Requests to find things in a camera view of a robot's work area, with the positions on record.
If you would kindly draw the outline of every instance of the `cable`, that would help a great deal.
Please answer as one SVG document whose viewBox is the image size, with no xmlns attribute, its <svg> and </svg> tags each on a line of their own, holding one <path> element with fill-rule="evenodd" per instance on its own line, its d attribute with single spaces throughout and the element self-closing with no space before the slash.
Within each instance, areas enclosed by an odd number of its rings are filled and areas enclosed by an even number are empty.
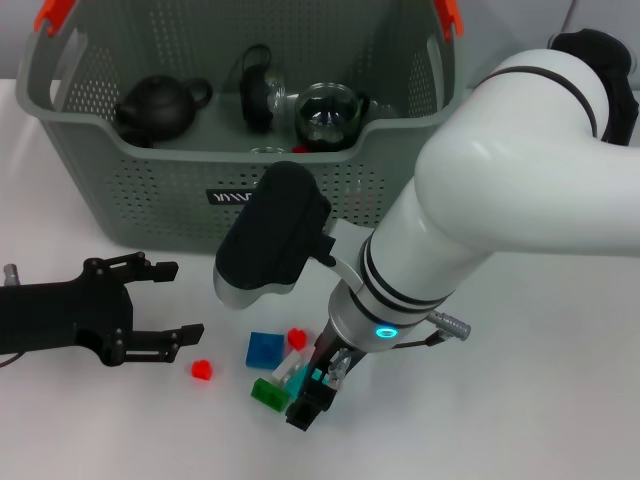
<svg viewBox="0 0 640 480">
<path fill-rule="evenodd" d="M 407 342 L 407 343 L 399 343 L 391 350 L 395 348 L 411 348 L 411 347 L 435 347 L 443 342 L 446 342 L 448 339 L 452 338 L 450 334 L 444 332 L 442 330 L 436 330 L 433 334 L 428 336 L 426 339 L 419 342 Z"/>
<path fill-rule="evenodd" d="M 571 0 L 571 5 L 569 5 L 569 9 L 567 10 L 567 15 L 564 17 L 564 21 L 562 22 L 562 27 L 560 27 L 560 33 L 564 33 L 569 29 L 571 25 L 571 20 L 573 20 L 573 16 L 576 13 L 577 7 L 578 7 L 578 0 Z"/>
<path fill-rule="evenodd" d="M 20 352 L 20 353 L 16 354 L 15 356 L 11 357 L 9 360 L 0 363 L 0 368 L 8 367 L 9 365 L 11 365 L 13 362 L 18 360 L 23 355 L 24 355 L 24 352 Z"/>
</svg>

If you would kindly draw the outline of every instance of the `black teapot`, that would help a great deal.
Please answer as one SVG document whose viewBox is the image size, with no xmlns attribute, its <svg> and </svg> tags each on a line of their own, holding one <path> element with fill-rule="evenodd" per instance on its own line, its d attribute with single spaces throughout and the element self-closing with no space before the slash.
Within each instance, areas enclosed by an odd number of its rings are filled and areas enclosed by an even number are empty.
<svg viewBox="0 0 640 480">
<path fill-rule="evenodd" d="M 202 98 L 194 96 L 201 91 Z M 170 140 L 182 135 L 193 123 L 196 111 L 213 98 L 213 88 L 204 79 L 179 82 L 163 75 L 138 83 L 124 102 L 116 105 L 116 118 L 140 130 L 152 140 Z"/>
</svg>

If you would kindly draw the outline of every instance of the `gray basket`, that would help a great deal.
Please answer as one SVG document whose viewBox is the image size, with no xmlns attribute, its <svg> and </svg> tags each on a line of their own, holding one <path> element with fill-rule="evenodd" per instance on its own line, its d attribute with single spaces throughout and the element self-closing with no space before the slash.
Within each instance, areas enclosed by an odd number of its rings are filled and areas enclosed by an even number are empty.
<svg viewBox="0 0 640 480">
<path fill-rule="evenodd" d="M 17 97 L 39 118 L 105 233 L 136 248 L 214 251 L 246 195 L 289 160 L 315 175 L 333 218 L 375 226 L 417 155 L 461 98 L 460 39 L 445 41 L 433 0 L 77 0 L 60 30 L 29 39 Z M 242 122 L 237 59 L 268 44 L 295 96 L 317 82 L 366 92 L 358 143 L 338 153 L 255 154 L 296 144 Z M 50 88 L 71 51 L 55 99 Z M 114 130 L 114 104 L 142 78 L 207 78 L 216 97 L 181 138 L 141 149 Z"/>
</svg>

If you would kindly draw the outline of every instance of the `black cable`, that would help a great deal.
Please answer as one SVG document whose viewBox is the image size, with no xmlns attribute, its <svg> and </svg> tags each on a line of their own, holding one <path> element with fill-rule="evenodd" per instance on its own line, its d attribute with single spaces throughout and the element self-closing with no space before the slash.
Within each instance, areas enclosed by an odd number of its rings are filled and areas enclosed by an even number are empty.
<svg viewBox="0 0 640 480">
<path fill-rule="evenodd" d="M 11 365 L 13 362 L 15 362 L 16 360 L 18 360 L 20 357 L 22 357 L 22 355 L 24 355 L 24 352 L 20 352 L 17 355 L 11 357 L 9 360 L 0 363 L 0 368 L 4 368 L 4 367 L 8 367 L 9 365 Z"/>
<path fill-rule="evenodd" d="M 407 342 L 407 343 L 399 343 L 391 350 L 395 348 L 411 348 L 411 347 L 435 347 L 450 338 L 449 336 L 442 336 L 440 330 L 437 330 L 432 335 L 428 336 L 426 339 L 419 342 Z"/>
</svg>

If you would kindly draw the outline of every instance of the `teapot lid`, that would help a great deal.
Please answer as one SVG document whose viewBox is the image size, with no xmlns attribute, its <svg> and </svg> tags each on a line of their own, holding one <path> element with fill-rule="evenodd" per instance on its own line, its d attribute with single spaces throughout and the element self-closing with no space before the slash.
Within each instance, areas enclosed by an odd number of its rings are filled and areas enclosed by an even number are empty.
<svg viewBox="0 0 640 480">
<path fill-rule="evenodd" d="M 160 106 L 176 101 L 182 89 L 182 85 L 175 78 L 154 75 L 140 82 L 133 96 L 137 102 L 144 105 Z"/>
</svg>

